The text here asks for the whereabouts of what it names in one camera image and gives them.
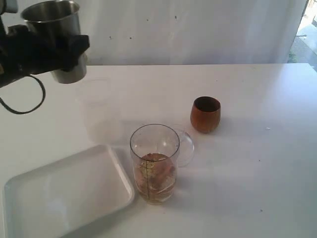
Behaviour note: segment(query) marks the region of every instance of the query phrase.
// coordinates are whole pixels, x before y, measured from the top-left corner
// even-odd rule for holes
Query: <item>brown wooden cup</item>
[[[220,102],[212,97],[199,97],[194,101],[190,122],[202,133],[215,130],[220,122]]]

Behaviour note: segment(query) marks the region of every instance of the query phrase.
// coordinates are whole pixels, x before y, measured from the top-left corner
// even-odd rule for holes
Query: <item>metal cup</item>
[[[26,8],[21,17],[30,31],[44,37],[56,46],[58,37],[80,35],[78,18],[79,5],[68,0],[44,1]],[[71,71],[55,70],[52,72],[59,83],[74,83],[86,75],[84,54],[78,59],[78,65]]]

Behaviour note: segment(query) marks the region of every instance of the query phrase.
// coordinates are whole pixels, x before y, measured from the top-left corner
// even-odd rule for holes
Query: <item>white tray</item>
[[[129,205],[134,189],[110,147],[96,146],[10,179],[6,238],[59,238]]]

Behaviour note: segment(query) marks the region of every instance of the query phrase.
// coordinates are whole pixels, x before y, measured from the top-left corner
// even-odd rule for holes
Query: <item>table surface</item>
[[[137,126],[181,124],[196,146],[165,204],[136,196],[125,210],[66,238],[317,236],[317,74],[308,64],[89,66],[76,84],[58,84],[49,73],[39,78],[47,99],[37,111],[17,116],[0,108],[1,187],[94,145],[75,102],[77,85],[93,78],[109,79],[111,103],[121,110],[126,135],[115,150],[132,181],[128,139]],[[41,91],[26,78],[0,95],[26,110]],[[220,126],[209,135],[194,131],[189,120],[202,95],[222,105]]]

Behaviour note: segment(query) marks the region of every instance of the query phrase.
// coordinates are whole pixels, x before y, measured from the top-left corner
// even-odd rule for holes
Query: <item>liquid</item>
[[[158,153],[142,157],[134,166],[134,176],[142,198],[151,204],[160,204],[170,198],[176,183],[177,171],[172,160]]]

